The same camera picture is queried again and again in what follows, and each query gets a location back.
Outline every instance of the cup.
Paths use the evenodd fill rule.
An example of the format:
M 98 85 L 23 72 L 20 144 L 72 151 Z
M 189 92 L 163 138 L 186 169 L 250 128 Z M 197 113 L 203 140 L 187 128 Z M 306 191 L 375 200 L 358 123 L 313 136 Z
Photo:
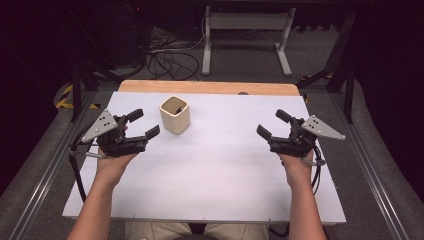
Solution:
M 181 134 L 190 125 L 188 102 L 177 96 L 171 96 L 160 105 L 163 125 L 174 134 Z

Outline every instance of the white tabletop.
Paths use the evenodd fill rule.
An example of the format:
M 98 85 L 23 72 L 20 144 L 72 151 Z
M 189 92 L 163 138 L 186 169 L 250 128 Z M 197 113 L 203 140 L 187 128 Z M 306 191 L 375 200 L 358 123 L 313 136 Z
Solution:
M 168 132 L 160 117 L 159 106 L 171 95 L 190 105 L 191 124 L 180 135 Z M 288 137 L 290 124 L 275 113 L 282 109 L 307 119 L 302 97 L 115 92 L 108 106 L 117 116 L 137 108 L 143 109 L 144 116 L 128 124 L 127 137 L 144 135 L 157 124 L 161 133 L 127 167 L 114 191 L 112 218 L 257 223 L 289 220 L 291 192 L 284 168 L 256 128 L 261 124 L 274 136 Z M 87 157 L 81 169 L 86 192 L 95 171 L 96 160 Z M 322 168 L 315 197 L 322 222 L 346 222 L 327 166 Z M 82 204 L 75 186 L 63 216 L 77 217 Z

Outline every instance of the wooden table edge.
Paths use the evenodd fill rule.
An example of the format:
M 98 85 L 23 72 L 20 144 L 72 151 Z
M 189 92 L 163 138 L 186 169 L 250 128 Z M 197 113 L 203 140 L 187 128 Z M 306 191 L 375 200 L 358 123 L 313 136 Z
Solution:
M 203 81 L 125 80 L 119 92 L 198 93 L 300 96 L 294 84 Z

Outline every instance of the metal stand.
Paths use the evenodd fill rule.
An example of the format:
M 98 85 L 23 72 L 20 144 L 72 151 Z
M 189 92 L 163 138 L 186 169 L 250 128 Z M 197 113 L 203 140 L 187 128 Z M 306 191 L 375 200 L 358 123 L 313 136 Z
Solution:
M 288 13 L 215 13 L 206 7 L 205 19 L 205 50 L 203 53 L 202 74 L 208 75 L 211 62 L 211 29 L 258 29 L 258 30 L 284 30 L 283 37 L 279 43 L 275 44 L 275 49 L 280 59 L 281 68 L 284 75 L 292 76 L 292 72 L 287 61 L 284 47 L 290 33 L 296 9 L 291 8 Z

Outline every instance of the person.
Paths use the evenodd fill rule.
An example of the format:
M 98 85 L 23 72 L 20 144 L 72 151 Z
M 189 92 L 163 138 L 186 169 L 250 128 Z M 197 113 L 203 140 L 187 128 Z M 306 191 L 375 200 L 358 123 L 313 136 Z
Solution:
M 97 160 L 93 185 L 68 240 L 108 239 L 113 190 L 135 156 L 137 154 Z M 284 154 L 279 157 L 292 191 L 289 239 L 326 239 L 311 186 L 312 167 L 298 157 Z M 305 160 L 312 161 L 312 158 L 313 151 Z M 207 224 L 204 234 L 209 237 L 202 239 L 267 240 L 267 230 L 268 226 L 264 224 Z M 194 239 L 185 223 L 127 222 L 125 231 L 126 239 Z

